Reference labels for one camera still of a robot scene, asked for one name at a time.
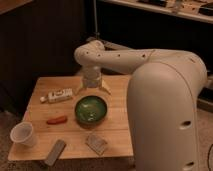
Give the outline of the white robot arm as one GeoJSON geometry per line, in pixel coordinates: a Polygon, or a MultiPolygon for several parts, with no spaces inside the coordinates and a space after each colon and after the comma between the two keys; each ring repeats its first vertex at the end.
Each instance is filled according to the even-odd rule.
{"type": "Polygon", "coordinates": [[[207,69],[183,50],[107,50],[98,40],[78,47],[83,86],[101,84],[102,68],[131,76],[127,114],[136,171],[199,171],[197,98],[207,69]]]}

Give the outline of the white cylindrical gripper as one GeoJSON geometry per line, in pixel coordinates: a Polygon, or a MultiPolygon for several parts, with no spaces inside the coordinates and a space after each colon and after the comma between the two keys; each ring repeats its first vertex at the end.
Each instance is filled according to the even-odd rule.
{"type": "Polygon", "coordinates": [[[83,68],[83,85],[76,88],[76,95],[85,88],[97,88],[101,85],[100,89],[111,95],[110,87],[105,81],[101,83],[101,70],[98,66],[89,66],[83,68]]]}

